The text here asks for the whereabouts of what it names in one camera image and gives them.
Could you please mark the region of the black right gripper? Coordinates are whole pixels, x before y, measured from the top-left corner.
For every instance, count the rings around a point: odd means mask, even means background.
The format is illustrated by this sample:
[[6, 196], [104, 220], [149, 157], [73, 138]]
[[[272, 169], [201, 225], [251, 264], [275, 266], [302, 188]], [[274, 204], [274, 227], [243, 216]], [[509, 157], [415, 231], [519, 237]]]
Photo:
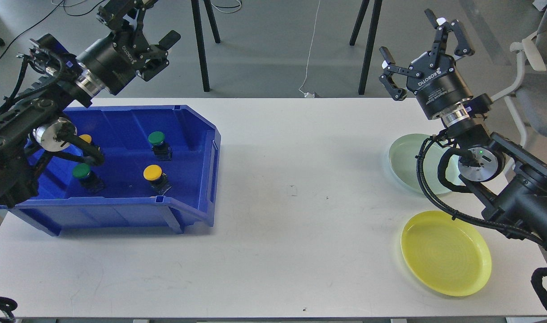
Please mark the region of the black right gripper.
[[[453, 33], [456, 37], [455, 57], [470, 57], [476, 50], [459, 20], [447, 21], [443, 17], [437, 17], [431, 9], [425, 9], [424, 12], [436, 30], [431, 51], [413, 60], [411, 67], [403, 68], [396, 65], [389, 49], [381, 46], [379, 51], [384, 61], [379, 80], [393, 100], [401, 101], [405, 100], [407, 90], [397, 86], [394, 75], [406, 76], [408, 90], [415, 94], [425, 116], [428, 119], [438, 119], [447, 108], [473, 98], [472, 92], [456, 69], [454, 57], [445, 54], [448, 36]], [[438, 67], [431, 67], [430, 61], [438, 61]]]

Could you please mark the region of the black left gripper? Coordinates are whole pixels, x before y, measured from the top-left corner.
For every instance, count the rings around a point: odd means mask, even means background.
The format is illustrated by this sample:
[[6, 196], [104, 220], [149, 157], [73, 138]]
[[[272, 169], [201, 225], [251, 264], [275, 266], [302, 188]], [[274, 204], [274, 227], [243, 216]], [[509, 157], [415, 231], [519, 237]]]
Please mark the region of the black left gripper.
[[169, 49], [180, 39], [174, 30], [158, 44], [148, 45], [143, 35], [143, 20], [156, 0], [109, 0], [99, 6], [97, 20], [111, 32], [98, 39], [78, 56], [78, 61], [112, 95], [119, 94], [136, 75], [145, 82], [169, 65]]

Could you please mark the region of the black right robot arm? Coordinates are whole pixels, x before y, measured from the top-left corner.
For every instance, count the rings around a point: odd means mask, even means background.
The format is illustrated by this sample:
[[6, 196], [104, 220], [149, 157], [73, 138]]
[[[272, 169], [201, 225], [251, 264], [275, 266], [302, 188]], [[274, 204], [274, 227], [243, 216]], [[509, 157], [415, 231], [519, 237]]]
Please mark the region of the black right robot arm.
[[[547, 251], [547, 164], [525, 149], [526, 128], [511, 101], [518, 95], [530, 126], [547, 137], [547, 6], [538, 30], [512, 43], [516, 76], [492, 96], [473, 96], [457, 69], [458, 60], [475, 53], [460, 20], [438, 17], [431, 9], [425, 15], [435, 30], [431, 47], [407, 67], [396, 64], [386, 47], [379, 49], [379, 80], [390, 97], [401, 101], [414, 94], [427, 119], [443, 125], [421, 143], [411, 178], [452, 219], [533, 241]], [[433, 145], [443, 152], [434, 164], [434, 178], [450, 192], [476, 196], [483, 204], [481, 218], [456, 210], [433, 192], [425, 175]]]

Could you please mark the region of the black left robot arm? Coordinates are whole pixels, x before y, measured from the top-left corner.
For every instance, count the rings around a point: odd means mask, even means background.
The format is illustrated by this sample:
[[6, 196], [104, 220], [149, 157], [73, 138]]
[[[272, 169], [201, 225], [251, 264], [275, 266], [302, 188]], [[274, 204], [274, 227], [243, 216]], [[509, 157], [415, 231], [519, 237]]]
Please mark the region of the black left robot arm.
[[168, 51], [181, 35], [169, 31], [150, 44], [143, 19], [153, 0], [110, 0], [97, 18], [110, 33], [80, 55], [52, 35], [33, 39], [22, 55], [41, 74], [27, 90], [13, 91], [0, 108], [0, 205], [14, 207], [38, 195], [39, 178], [52, 158], [99, 166], [100, 149], [81, 139], [64, 110], [73, 101], [85, 108], [102, 90], [117, 95], [136, 76], [151, 80], [169, 65]]

